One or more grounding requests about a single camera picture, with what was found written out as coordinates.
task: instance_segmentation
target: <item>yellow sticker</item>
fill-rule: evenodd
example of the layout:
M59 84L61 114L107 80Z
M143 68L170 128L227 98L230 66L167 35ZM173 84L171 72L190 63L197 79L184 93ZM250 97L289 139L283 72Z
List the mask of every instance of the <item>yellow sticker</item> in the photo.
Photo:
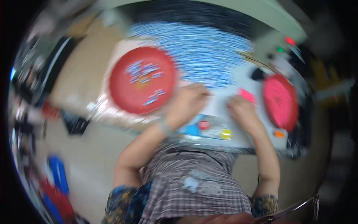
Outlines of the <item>yellow sticker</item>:
M230 129L222 129L221 130L221 138L225 140L231 139L231 130Z

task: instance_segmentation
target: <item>red light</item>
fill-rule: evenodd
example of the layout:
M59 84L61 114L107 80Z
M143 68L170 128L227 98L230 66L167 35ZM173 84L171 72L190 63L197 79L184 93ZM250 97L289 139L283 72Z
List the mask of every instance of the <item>red light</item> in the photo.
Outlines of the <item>red light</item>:
M290 45L296 45L296 42L291 37L285 37L285 40Z

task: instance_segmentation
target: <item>red sticky note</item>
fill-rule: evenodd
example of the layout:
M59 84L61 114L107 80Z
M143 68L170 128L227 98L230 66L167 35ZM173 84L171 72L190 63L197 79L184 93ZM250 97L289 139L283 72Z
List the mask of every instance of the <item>red sticky note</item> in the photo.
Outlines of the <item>red sticky note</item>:
M250 101L250 102L256 104L256 97L255 97L255 95L253 95L252 93L250 93L250 92L248 92L248 91L246 91L246 90L244 90L244 89L241 89L241 88L240 88L239 91L238 91L238 93L237 93L237 95L242 96L245 100Z

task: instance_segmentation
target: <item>person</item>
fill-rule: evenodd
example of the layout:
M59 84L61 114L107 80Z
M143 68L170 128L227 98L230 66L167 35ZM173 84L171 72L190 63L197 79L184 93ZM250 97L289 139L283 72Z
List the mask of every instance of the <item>person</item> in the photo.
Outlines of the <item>person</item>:
M168 138L209 97L202 84L182 87L166 115L119 155L103 224L252 223L278 210L279 160L251 102L232 96L227 109L255 144L260 181L252 197L231 176L237 152L190 147Z

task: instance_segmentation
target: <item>red button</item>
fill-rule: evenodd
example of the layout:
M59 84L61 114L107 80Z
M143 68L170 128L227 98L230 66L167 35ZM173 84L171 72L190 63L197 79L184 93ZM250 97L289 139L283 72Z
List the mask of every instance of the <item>red button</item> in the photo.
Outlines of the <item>red button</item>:
M198 127L200 130L207 130L210 127L210 125L207 120L202 120L202 121L199 121Z

